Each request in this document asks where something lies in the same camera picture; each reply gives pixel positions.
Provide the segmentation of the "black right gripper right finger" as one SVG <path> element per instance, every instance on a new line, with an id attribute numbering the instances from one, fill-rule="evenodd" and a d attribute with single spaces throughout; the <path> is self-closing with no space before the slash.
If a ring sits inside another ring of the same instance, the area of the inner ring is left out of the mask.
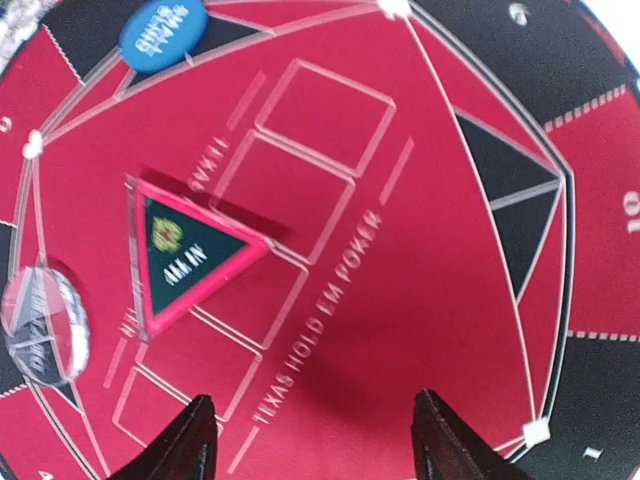
<path id="1" fill-rule="evenodd" d="M 495 452 L 433 390 L 416 395 L 411 437 L 418 479 L 520 477 L 520 469 Z"/>

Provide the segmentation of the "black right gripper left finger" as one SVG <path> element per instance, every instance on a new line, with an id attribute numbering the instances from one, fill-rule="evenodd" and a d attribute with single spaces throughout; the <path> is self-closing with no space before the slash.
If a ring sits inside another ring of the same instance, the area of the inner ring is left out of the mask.
<path id="1" fill-rule="evenodd" d="M 215 407 L 209 395 L 197 395 L 132 461 L 110 479 L 214 480 L 218 450 Z"/>

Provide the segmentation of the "triangular all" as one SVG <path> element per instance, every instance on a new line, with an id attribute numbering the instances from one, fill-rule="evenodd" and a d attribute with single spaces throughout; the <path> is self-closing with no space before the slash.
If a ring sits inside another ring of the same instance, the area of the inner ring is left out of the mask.
<path id="1" fill-rule="evenodd" d="M 267 236 L 226 215 L 140 178 L 129 176 L 126 186 L 134 312 L 145 342 L 271 250 Z"/>

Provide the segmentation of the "blue small blind button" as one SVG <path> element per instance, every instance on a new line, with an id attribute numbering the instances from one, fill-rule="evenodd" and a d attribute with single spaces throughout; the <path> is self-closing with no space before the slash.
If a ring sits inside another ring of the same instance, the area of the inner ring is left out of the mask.
<path id="1" fill-rule="evenodd" d="M 155 74 L 184 61 L 204 37 L 208 23 L 202 1 L 149 1 L 121 31 L 121 56 L 135 72 Z"/>

